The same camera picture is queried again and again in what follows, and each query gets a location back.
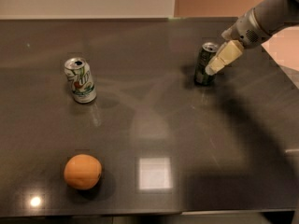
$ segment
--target robotic arm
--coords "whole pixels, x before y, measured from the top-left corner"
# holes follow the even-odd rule
[[[243,54],[261,45],[280,30],[299,24],[299,0],[263,0],[222,33],[227,41],[206,67],[214,75]]]

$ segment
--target green and silver can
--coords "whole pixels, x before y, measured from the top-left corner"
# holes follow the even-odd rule
[[[219,45],[214,42],[206,42],[199,51],[197,63],[195,66],[194,82],[195,84],[208,86],[215,79],[214,76],[210,76],[206,73],[206,66],[209,61],[215,56]]]
[[[96,97],[91,69],[85,59],[74,57],[64,64],[64,72],[75,101],[89,103]]]

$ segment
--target can top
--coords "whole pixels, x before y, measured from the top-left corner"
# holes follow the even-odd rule
[[[84,58],[74,57],[74,58],[68,59],[65,62],[64,67],[69,70],[77,70],[79,68],[82,68],[85,64],[86,64],[86,61]]]
[[[206,42],[203,45],[203,49],[208,51],[208,52],[217,52],[217,50],[219,49],[219,45],[217,43],[214,43],[214,42]]]

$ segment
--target black table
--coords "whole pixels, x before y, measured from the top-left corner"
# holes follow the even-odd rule
[[[258,47],[193,84],[202,44],[234,21],[0,21],[0,217],[295,208],[299,92],[285,73]],[[74,56],[95,81],[87,105],[64,76]],[[64,182],[80,153],[104,165],[89,191]]]

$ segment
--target floor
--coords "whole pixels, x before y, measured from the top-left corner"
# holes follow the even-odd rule
[[[28,217],[17,219],[0,218],[0,224],[291,224],[291,215],[292,213],[245,213],[171,217]]]

